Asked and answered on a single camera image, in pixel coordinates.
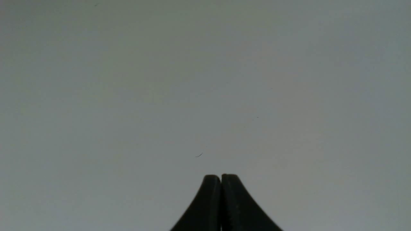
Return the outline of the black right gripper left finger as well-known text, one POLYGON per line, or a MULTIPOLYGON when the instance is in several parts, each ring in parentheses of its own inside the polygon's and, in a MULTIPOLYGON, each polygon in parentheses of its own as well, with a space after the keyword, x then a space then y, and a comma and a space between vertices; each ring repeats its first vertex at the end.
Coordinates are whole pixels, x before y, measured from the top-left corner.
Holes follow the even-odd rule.
POLYGON ((172 231, 220 231, 221 181, 205 175, 194 199, 172 231))

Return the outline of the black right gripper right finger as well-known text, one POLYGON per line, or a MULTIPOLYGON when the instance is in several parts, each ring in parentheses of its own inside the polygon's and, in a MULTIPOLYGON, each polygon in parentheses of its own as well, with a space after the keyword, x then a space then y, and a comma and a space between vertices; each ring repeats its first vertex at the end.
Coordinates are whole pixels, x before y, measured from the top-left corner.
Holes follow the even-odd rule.
POLYGON ((222 175, 222 231, 281 231, 235 174, 222 175))

